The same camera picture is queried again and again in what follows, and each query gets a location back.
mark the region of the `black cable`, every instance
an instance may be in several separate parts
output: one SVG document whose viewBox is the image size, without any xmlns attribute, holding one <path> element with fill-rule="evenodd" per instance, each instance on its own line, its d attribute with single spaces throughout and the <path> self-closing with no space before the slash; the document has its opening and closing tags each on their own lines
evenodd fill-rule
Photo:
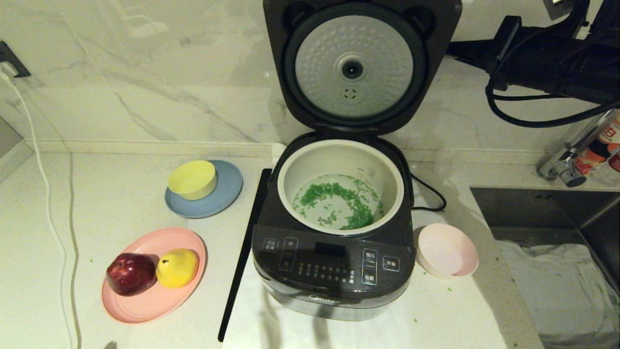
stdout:
<svg viewBox="0 0 620 349">
<path fill-rule="evenodd" d="M 596 28 L 596 32 L 590 33 L 590 35 L 588 35 L 588 37 L 585 38 L 585 40 L 583 41 L 583 45 L 577 47 L 575 50 L 572 50 L 571 52 L 568 52 L 566 55 L 564 55 L 559 60 L 558 62 L 559 65 L 564 64 L 566 61 L 574 57 L 576 54 L 584 51 L 586 48 L 597 43 L 603 37 L 603 35 L 607 32 L 607 30 L 610 29 L 609 28 L 610 24 L 618 15 L 618 5 L 619 5 L 618 0 L 611 0 L 610 3 L 612 7 L 607 9 L 607 12 L 603 14 L 603 15 L 606 14 L 607 17 L 601 20 L 602 23 L 596 24 L 598 26 Z"/>
<path fill-rule="evenodd" d="M 554 25 L 550 25 L 549 27 L 546 27 L 544 29 L 535 31 L 531 34 L 529 34 L 527 37 L 525 37 L 523 40 L 521 40 L 518 44 L 516 44 L 513 48 L 511 48 L 503 57 L 501 57 L 501 59 L 498 61 L 497 66 L 495 67 L 495 69 L 493 70 L 493 72 L 490 75 L 489 78 L 489 83 L 487 85 L 487 87 L 485 88 L 485 95 L 487 96 L 487 102 L 489 103 L 489 107 L 491 108 L 491 111 L 497 115 L 500 119 L 509 122 L 513 125 L 517 125 L 517 126 L 522 126 L 522 127 L 529 127 L 529 128 L 533 128 L 533 129 L 541 129 L 541 128 L 546 128 L 546 127 L 557 127 L 557 126 L 562 126 L 562 125 L 568 125 L 568 124 L 573 124 L 574 122 L 578 122 L 581 120 L 585 120 L 589 117 L 593 117 L 595 115 L 601 114 L 602 112 L 605 112 L 609 109 L 613 109 L 616 108 L 618 106 L 620 106 L 620 101 L 611 101 L 609 103 L 603 104 L 601 106 L 598 107 L 594 107 L 592 109 L 589 109 L 587 111 L 583 111 L 571 116 L 567 116 L 567 117 L 563 117 L 560 119 L 554 119 L 554 120 L 548 120 L 548 121 L 527 121 L 527 120 L 520 120 L 517 118 L 514 118 L 506 113 L 504 113 L 503 111 L 501 111 L 499 109 L 499 107 L 497 106 L 497 104 L 495 103 L 496 100 L 496 96 L 493 93 L 494 90 L 494 86 L 495 86 L 495 81 L 497 80 L 497 76 L 499 71 L 502 69 L 503 65 L 508 61 L 508 59 L 510 57 L 512 57 L 512 55 L 515 54 L 515 52 L 521 47 L 523 46 L 525 43 L 529 42 L 530 40 L 534 39 L 535 37 L 542 35 L 554 28 L 556 28 L 559 25 L 562 25 L 565 21 L 571 19 L 574 15 L 575 15 L 575 10 L 573 10 L 573 12 L 562 22 L 556 23 Z M 542 97 L 537 97 L 537 96 L 531 96 L 532 99 L 543 99 Z"/>
<path fill-rule="evenodd" d="M 537 94 L 535 96 L 500 96 L 499 94 L 494 94 L 493 98 L 496 101 L 533 101 L 535 99 L 552 99 L 552 98 L 568 98 L 567 96 L 563 96 L 561 94 Z"/>
<path fill-rule="evenodd" d="M 583 70 L 583 71 L 576 71 L 574 73 L 572 73 L 571 75 L 568 75 L 569 78 L 574 78 L 580 75 L 590 75 L 590 74 L 596 74 L 599 71 L 605 69 L 605 68 L 609 68 L 610 66 L 613 65 L 617 65 L 618 62 L 620 61 L 620 57 L 616 57 L 616 58 L 612 58 L 608 61 L 606 61 L 605 63 L 602 63 L 600 66 L 597 66 L 594 69 L 590 69 L 590 70 Z"/>
<path fill-rule="evenodd" d="M 428 189 L 430 189 L 430 191 L 432 191 L 433 193 L 435 193 L 435 195 L 437 195 L 440 199 L 441 199 L 441 206 L 437 207 L 437 208 L 433 208 L 433 207 L 423 207 L 423 206 L 414 206 L 414 199 L 413 197 L 411 198 L 412 202 L 411 202 L 411 210 L 421 210 L 421 211 L 430 211 L 430 212 L 439 212 L 439 211 L 443 211 L 443 209 L 446 208 L 446 206 L 448 205 L 448 202 L 446 201 L 446 198 L 443 197 L 443 195 L 441 195 L 440 192 L 438 192 L 435 188 L 431 187 L 430 185 L 424 183 L 420 178 L 414 176 L 413 173 L 409 173 L 411 175 L 411 178 L 415 181 L 417 181 L 418 183 L 420 183 L 421 185 L 427 187 Z"/>
</svg>

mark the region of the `black appliance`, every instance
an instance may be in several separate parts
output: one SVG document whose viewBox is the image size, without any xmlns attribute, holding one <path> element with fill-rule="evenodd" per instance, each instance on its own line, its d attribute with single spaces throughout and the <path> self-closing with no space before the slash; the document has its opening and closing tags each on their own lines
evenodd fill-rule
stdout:
<svg viewBox="0 0 620 349">
<path fill-rule="evenodd" d="M 523 27 L 521 17 L 506 16 L 493 39 L 453 42 L 447 54 L 486 71 L 485 88 L 491 111 L 511 124 L 556 127 L 593 117 L 620 106 L 620 5 L 603 0 L 594 21 L 586 21 L 590 0 L 548 1 L 548 6 L 572 7 L 562 21 L 546 28 Z M 588 36 L 576 39 L 581 27 Z M 548 94 L 501 96 L 509 85 L 537 89 Z M 504 113 L 495 101 L 529 101 L 571 97 L 598 106 L 572 116 L 545 121 L 521 120 Z"/>
<path fill-rule="evenodd" d="M 286 148 L 273 169 L 252 235 L 254 265 L 269 293 L 309 315 L 365 320 L 409 283 L 415 246 L 409 166 L 379 135 L 415 114 L 461 14 L 460 0 L 265 0 L 267 30 L 286 105 L 315 132 Z M 360 142 L 400 172 L 404 198 L 373 230 L 332 235 L 294 218 L 278 193 L 289 157 L 314 142 Z"/>
</svg>

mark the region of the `wall outlet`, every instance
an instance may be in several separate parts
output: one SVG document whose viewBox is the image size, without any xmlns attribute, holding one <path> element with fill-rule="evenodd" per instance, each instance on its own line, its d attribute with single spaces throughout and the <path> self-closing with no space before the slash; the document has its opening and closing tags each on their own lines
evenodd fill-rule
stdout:
<svg viewBox="0 0 620 349">
<path fill-rule="evenodd" d="M 19 60 L 15 53 L 11 50 L 11 48 L 4 41 L 0 41 L 0 62 L 9 62 L 10 64 L 17 69 L 18 74 L 15 75 L 16 78 L 26 78 L 30 76 L 30 72 L 24 64 Z"/>
</svg>

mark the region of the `pink plate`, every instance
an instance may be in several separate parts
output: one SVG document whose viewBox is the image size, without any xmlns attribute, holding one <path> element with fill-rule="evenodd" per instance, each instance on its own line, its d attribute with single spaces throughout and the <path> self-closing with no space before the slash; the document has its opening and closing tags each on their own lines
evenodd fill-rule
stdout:
<svg viewBox="0 0 620 349">
<path fill-rule="evenodd" d="M 173 248 L 189 248 L 198 254 L 199 265 L 194 280 L 187 286 L 175 289 L 155 283 L 137 296 L 123 297 L 114 293 L 104 278 L 101 298 L 108 314 L 120 322 L 139 324 L 172 312 L 192 295 L 202 279 L 207 260 L 205 246 L 196 233 L 183 228 L 156 230 L 137 239 L 122 253 L 145 253 L 161 257 Z"/>
</svg>

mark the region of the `yellow bowl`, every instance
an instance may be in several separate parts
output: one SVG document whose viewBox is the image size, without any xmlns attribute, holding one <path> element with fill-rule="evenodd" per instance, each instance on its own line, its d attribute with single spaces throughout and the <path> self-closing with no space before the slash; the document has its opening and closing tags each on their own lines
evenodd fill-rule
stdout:
<svg viewBox="0 0 620 349">
<path fill-rule="evenodd" d="M 211 194 L 218 183 L 215 166 L 209 161 L 191 161 L 177 167 L 168 178 L 168 188 L 186 200 Z"/>
</svg>

